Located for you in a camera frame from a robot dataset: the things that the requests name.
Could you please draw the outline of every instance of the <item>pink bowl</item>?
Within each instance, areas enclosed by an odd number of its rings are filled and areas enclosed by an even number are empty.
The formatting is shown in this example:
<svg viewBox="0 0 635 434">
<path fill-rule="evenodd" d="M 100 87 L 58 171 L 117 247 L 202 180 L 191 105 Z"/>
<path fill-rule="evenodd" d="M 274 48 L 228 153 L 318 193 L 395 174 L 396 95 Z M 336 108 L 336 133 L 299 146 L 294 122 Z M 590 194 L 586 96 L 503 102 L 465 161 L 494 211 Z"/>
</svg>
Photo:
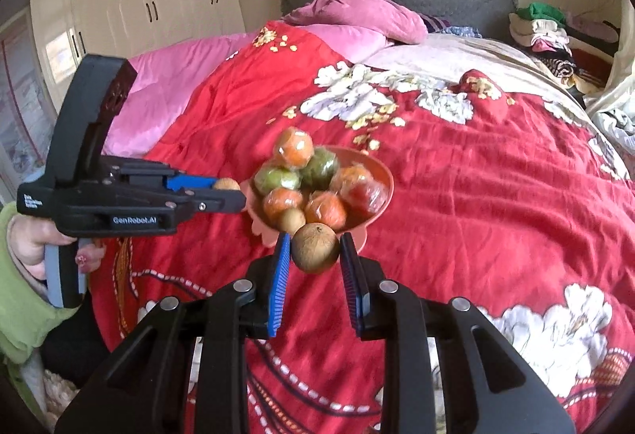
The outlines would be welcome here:
<svg viewBox="0 0 635 434">
<path fill-rule="evenodd" d="M 377 218 L 383 214 L 383 211 L 388 207 L 391 199 L 393 199 L 393 175 L 382 162 L 356 150 L 342 148 L 340 146 L 325 146 L 325 148 L 337 155 L 341 167 L 350 167 L 355 163 L 363 164 L 377 181 L 383 183 L 388 188 L 388 199 L 386 199 L 385 204 L 383 204 L 383 207 L 379 210 L 379 212 L 371 218 L 365 220 L 355 220 L 355 218 L 352 217 L 350 225 L 347 225 L 347 229 L 338 232 L 338 236 L 343 233 L 350 232 L 350 234 L 353 235 L 355 247 L 357 251 L 360 252 L 366 244 L 366 239 L 368 238 L 368 233 L 366 231 L 368 225 L 375 222 Z M 249 213 L 252 218 L 253 234 L 256 236 L 260 235 L 262 237 L 263 245 L 267 248 L 274 247 L 275 242 L 277 242 L 279 232 L 267 224 L 266 216 L 262 212 L 262 199 L 253 187 L 252 180 L 249 179 L 242 182 L 240 189 L 247 198 L 246 209 L 247 213 Z"/>
</svg>

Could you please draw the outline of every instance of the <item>metal bolt head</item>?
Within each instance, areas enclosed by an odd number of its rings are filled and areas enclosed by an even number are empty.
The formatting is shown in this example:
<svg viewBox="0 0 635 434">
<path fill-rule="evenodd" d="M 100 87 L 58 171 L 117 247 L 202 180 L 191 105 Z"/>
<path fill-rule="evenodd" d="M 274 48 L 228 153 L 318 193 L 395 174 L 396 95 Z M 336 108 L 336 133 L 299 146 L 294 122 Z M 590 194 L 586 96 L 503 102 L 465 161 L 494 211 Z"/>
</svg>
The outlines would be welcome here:
<svg viewBox="0 0 635 434">
<path fill-rule="evenodd" d="M 174 310 L 179 306 L 179 298 L 175 298 L 174 296 L 168 296 L 167 298 L 163 298 L 161 300 L 161 308 L 163 310 Z"/>
<path fill-rule="evenodd" d="M 234 290 L 236 292 L 247 292 L 252 290 L 253 284 L 249 280 L 243 278 L 234 282 Z"/>
<path fill-rule="evenodd" d="M 458 311 L 468 312 L 471 304 L 466 298 L 455 298 L 452 300 L 452 306 Z"/>
<path fill-rule="evenodd" d="M 382 280 L 379 283 L 379 289 L 387 294 L 397 292 L 398 288 L 399 285 L 397 285 L 397 282 L 393 282 L 392 280 Z"/>
</svg>

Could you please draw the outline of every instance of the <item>human hand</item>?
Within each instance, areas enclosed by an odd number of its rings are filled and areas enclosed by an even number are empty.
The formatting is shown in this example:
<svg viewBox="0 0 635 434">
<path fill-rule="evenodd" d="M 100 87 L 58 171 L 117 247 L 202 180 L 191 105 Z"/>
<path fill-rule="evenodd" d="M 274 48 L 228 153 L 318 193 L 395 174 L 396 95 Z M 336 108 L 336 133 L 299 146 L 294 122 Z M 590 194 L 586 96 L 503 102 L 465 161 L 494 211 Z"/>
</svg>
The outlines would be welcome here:
<svg viewBox="0 0 635 434">
<path fill-rule="evenodd" d="M 13 255 L 37 280 L 46 279 L 44 246 L 68 246 L 76 240 L 61 234 L 53 221 L 21 214 L 14 217 L 8 233 L 9 248 Z M 82 247 L 75 257 L 79 271 L 97 271 L 105 254 L 106 248 L 102 247 L 99 241 Z"/>
</svg>

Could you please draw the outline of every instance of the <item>red blanket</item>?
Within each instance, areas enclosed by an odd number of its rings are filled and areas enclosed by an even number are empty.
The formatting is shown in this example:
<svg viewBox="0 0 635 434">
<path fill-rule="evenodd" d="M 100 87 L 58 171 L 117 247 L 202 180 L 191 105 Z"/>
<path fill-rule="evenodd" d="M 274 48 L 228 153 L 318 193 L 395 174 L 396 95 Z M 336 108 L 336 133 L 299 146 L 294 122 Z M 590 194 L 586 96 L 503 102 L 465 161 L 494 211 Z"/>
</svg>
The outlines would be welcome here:
<svg viewBox="0 0 635 434">
<path fill-rule="evenodd" d="M 312 34 L 267 28 L 195 91 L 148 158 L 242 181 L 290 125 L 368 150 L 395 192 L 363 255 L 420 296 L 483 307 L 585 427 L 635 350 L 635 197 L 601 139 L 477 71 L 457 86 L 390 74 L 377 86 L 367 67 L 338 73 L 341 56 Z M 148 302 L 204 298 L 266 253 L 246 213 L 200 214 L 173 237 L 111 248 L 91 281 L 111 348 Z M 277 338 L 247 349 L 252 432 L 361 434 L 379 422 L 382 344 L 355 338 L 339 268 L 291 268 Z"/>
</svg>

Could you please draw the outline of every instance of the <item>cabinet handle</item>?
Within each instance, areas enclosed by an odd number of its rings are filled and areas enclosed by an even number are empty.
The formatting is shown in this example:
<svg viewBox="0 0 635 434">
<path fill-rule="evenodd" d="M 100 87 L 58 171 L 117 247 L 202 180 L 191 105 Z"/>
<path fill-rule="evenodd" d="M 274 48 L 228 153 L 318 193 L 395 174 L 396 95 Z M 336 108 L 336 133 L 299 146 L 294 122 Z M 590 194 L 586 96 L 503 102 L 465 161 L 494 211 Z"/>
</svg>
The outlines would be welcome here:
<svg viewBox="0 0 635 434">
<path fill-rule="evenodd" d="M 79 32 L 79 41 L 81 42 L 81 49 L 86 54 L 86 46 L 84 45 L 84 37 L 81 36 L 81 31 Z"/>
<path fill-rule="evenodd" d="M 71 38 L 73 39 L 73 46 L 75 47 L 75 54 L 77 55 L 77 59 L 80 59 L 79 51 L 77 50 L 77 42 L 75 42 L 75 35 L 71 35 Z"/>
</svg>

